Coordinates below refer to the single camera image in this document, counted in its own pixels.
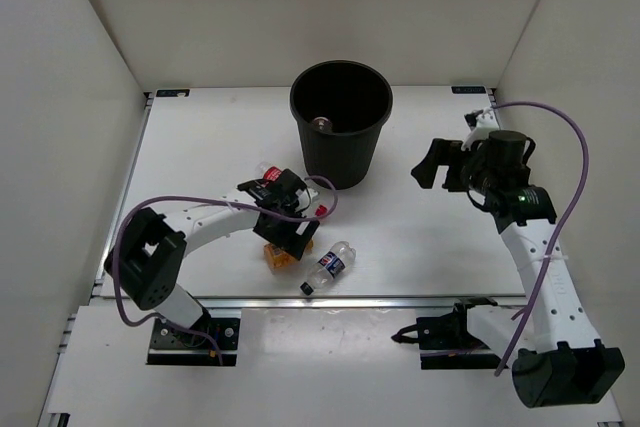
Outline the orange juice bottle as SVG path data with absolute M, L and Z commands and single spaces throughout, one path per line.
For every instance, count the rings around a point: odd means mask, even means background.
M 266 264 L 272 273 L 290 270 L 300 263 L 299 259 L 270 243 L 264 245 L 263 254 Z

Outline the red label clear bottle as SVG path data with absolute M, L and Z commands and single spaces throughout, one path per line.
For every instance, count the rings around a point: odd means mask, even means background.
M 256 177 L 265 186 L 279 188 L 297 198 L 296 213 L 304 216 L 322 216 L 328 207 L 320 201 L 320 194 L 309 185 L 302 186 L 302 180 L 292 171 L 284 173 L 284 169 L 272 162 L 261 162 L 255 169 Z

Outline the blue label clear bottle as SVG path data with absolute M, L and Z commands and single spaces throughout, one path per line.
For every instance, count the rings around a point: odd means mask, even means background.
M 300 290 L 305 296 L 326 290 L 355 263 L 356 250 L 346 241 L 335 243 L 309 270 Z

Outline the green label clear bottle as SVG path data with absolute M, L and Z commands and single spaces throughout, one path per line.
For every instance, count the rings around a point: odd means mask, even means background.
M 316 117 L 311 121 L 311 125 L 322 133 L 333 132 L 333 123 L 327 117 Z

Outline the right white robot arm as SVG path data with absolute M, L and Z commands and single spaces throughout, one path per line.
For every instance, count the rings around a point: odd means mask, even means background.
M 597 404 L 625 368 L 619 348 L 604 345 L 580 302 L 558 241 L 561 226 L 548 192 L 530 182 L 534 141 L 494 130 L 466 146 L 436 138 L 411 174 L 430 189 L 439 167 L 444 189 L 479 193 L 519 274 L 527 304 L 513 314 L 473 306 L 453 317 L 449 334 L 460 346 L 482 341 L 508 370 L 528 408 Z

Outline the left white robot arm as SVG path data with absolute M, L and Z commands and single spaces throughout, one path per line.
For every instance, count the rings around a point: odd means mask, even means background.
M 129 327 L 159 319 L 188 347 L 212 341 L 210 314 L 178 283 L 184 259 L 240 231 L 299 259 L 320 225 L 318 198 L 305 182 L 281 187 L 252 180 L 216 199 L 169 195 L 139 203 L 123 219 L 104 264 L 120 319 Z

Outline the black plastic waste bin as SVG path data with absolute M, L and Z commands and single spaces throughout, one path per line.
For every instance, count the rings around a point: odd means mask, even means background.
M 306 171 L 322 176 L 338 190 L 351 188 L 367 175 L 376 145 L 393 106 L 387 80 L 354 61 L 321 62 L 303 71 L 289 93 Z M 311 121 L 327 117 L 332 133 Z

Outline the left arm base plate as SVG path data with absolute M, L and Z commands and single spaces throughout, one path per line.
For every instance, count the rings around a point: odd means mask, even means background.
M 211 350 L 211 342 L 201 336 L 187 335 L 155 320 L 149 340 L 147 364 L 155 366 L 235 367 L 241 319 L 213 317 L 208 335 L 218 344 L 221 359 Z

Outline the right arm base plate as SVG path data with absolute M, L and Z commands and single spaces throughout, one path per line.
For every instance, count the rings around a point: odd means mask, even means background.
M 467 328 L 468 311 L 480 306 L 506 307 L 490 297 L 459 298 L 450 312 L 419 316 L 414 324 L 399 329 L 391 340 L 417 345 L 422 370 L 493 370 L 500 358 Z M 506 308 L 513 313 L 519 311 L 513 306 Z

